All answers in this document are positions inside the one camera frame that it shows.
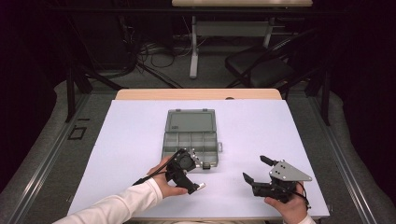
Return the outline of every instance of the finger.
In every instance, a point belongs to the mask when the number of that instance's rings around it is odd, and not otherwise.
[[[304,187],[303,187],[304,182],[302,181],[302,182],[299,182],[299,183],[297,183],[296,192],[299,193],[299,194],[303,194],[304,193]]]
[[[276,199],[270,198],[270,197],[266,197],[264,199],[265,203],[268,203],[269,205],[273,206],[276,210],[280,210],[282,209],[282,207],[284,206],[284,204]]]
[[[173,196],[183,195],[183,194],[187,194],[188,193],[188,191],[186,189],[178,188],[178,187],[170,188],[169,191],[170,191],[169,192],[170,195],[173,195]]]
[[[148,175],[151,175],[152,173],[154,173],[155,171],[157,171],[158,169],[160,169],[160,167],[163,166],[166,162],[168,162],[170,158],[171,158],[171,156],[163,157],[163,158],[161,159],[161,161],[160,161],[160,164],[156,165],[155,167],[151,168],[151,169],[148,171]],[[163,169],[161,169],[161,171],[159,171],[159,172],[163,172],[163,171],[165,171],[165,169],[166,169],[166,167],[163,167]]]

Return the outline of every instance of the gray carpet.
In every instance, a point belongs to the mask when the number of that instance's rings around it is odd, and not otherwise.
[[[224,88],[233,77],[225,70],[224,57],[232,51],[246,47],[239,43],[230,46],[230,42],[206,42],[202,45],[197,79],[189,78],[190,57],[177,57],[171,66],[157,68],[171,77],[184,88]],[[154,56],[154,64],[171,62],[166,55]],[[146,65],[151,66],[149,58]],[[113,79],[129,88],[168,88],[160,80],[148,73],[135,69],[131,74]],[[58,102],[47,126],[40,134],[23,165],[0,195],[0,223],[51,223],[66,215],[70,200],[78,188],[92,147],[106,116],[110,101],[115,92],[109,87],[93,80],[94,92],[90,95],[78,95],[79,111],[70,124],[64,125],[66,118],[65,83],[56,91]],[[291,114],[303,140],[306,153],[312,163],[314,172],[323,192],[325,201],[332,207],[331,216],[321,220],[322,223],[367,223],[361,218],[355,201],[351,197],[350,186],[340,172],[339,164],[334,159],[332,144],[326,128],[318,118],[317,98],[306,98],[302,92],[304,83],[293,89],[288,100]],[[342,149],[353,175],[361,187],[376,223],[394,223],[396,210],[389,198],[377,187],[370,173],[361,162],[350,144],[347,126],[342,113],[342,102],[332,94],[330,108],[331,131]],[[71,137],[85,128],[82,139],[67,139],[72,130],[77,130]],[[51,154],[54,148],[57,153]],[[52,156],[53,163],[44,163]],[[48,168],[48,172],[39,172]],[[39,176],[42,180],[32,181]],[[36,190],[26,199],[29,182],[36,185]]]

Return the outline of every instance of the tabletop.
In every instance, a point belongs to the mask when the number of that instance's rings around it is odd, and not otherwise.
[[[251,96],[256,99],[248,99],[250,91],[255,92]],[[177,100],[170,99],[164,92],[172,92]],[[270,181],[271,167],[260,161],[260,155],[285,160],[312,176],[313,181],[304,185],[312,205],[309,213],[313,218],[329,215],[287,103],[280,100],[279,94],[275,98],[257,99],[259,92],[264,97],[265,93],[276,91],[233,89],[221,93],[222,90],[203,89],[191,92],[120,91],[107,112],[69,214],[122,191],[158,163],[162,157],[168,110],[211,108],[216,111],[218,139],[223,145],[219,164],[208,171],[196,168],[187,174],[192,182],[205,182],[206,187],[192,195],[166,198],[134,220],[281,219],[262,198],[253,196],[251,186],[242,176],[245,172],[257,178],[256,181]],[[216,92],[213,94],[216,99],[207,99],[208,92]],[[134,99],[126,100],[127,95]],[[156,99],[148,100],[149,95]],[[199,95],[205,95],[206,99],[194,99]],[[236,99],[224,100],[227,97]]]

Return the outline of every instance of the desk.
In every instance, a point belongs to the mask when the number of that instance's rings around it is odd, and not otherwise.
[[[213,99],[208,100],[215,92]],[[134,220],[281,219],[262,198],[253,196],[251,186],[242,177],[242,172],[246,172],[256,181],[269,182],[271,167],[260,161],[260,155],[285,159],[311,175],[314,180],[305,184],[313,207],[309,213],[313,218],[328,216],[289,108],[276,92],[120,91],[109,108],[69,214],[129,187],[158,163],[169,109],[213,108],[218,139],[223,144],[219,165],[209,171],[195,169],[188,173],[191,181],[206,182],[206,187],[192,195],[166,198]],[[205,99],[195,100],[199,96]],[[218,100],[230,96],[235,100]]]
[[[312,0],[172,0],[174,7],[311,7]],[[190,78],[197,78],[198,35],[222,36],[265,36],[264,46],[268,47],[273,30],[271,22],[227,22],[201,21],[192,16],[192,55]]]

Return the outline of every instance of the white sleeve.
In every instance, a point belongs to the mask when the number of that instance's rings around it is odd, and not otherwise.
[[[151,178],[143,184],[131,186],[119,194],[106,197],[91,207],[55,223],[123,223],[162,200],[163,194]]]
[[[306,215],[306,217],[301,222],[299,222],[299,224],[316,224],[316,222],[311,216]]]

